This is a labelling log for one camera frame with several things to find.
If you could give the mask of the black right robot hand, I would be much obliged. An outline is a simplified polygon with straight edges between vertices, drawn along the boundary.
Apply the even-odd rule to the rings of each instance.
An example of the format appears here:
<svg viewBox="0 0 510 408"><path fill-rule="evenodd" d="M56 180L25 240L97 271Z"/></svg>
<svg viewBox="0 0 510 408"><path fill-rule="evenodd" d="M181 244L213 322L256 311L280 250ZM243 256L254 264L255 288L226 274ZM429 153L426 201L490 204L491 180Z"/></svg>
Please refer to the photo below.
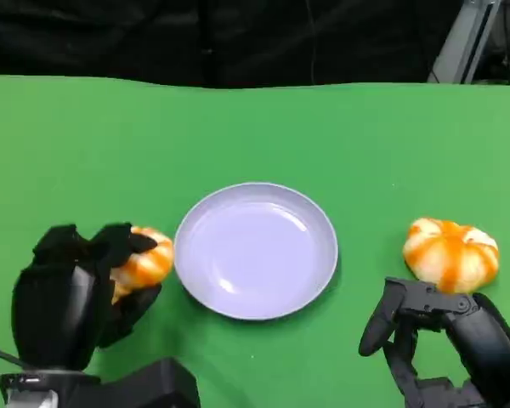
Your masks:
<svg viewBox="0 0 510 408"><path fill-rule="evenodd" d="M421 379L413 366L418 332L445 332L470 378ZM388 277L360 339L359 353L382 350L407 407L510 407L510 326L484 294Z"/></svg>

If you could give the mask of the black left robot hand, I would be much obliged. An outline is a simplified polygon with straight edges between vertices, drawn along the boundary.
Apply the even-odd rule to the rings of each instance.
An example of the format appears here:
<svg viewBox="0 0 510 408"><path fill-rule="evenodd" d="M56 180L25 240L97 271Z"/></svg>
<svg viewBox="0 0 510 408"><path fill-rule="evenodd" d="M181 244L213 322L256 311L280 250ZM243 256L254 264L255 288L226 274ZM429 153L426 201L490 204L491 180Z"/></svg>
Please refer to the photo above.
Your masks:
<svg viewBox="0 0 510 408"><path fill-rule="evenodd" d="M24 364L83 371L95 349L128 336L162 286L150 284L114 302L111 272L156 246L129 223L107 224L91 239L75 224L49 228L13 290L12 331Z"/></svg>

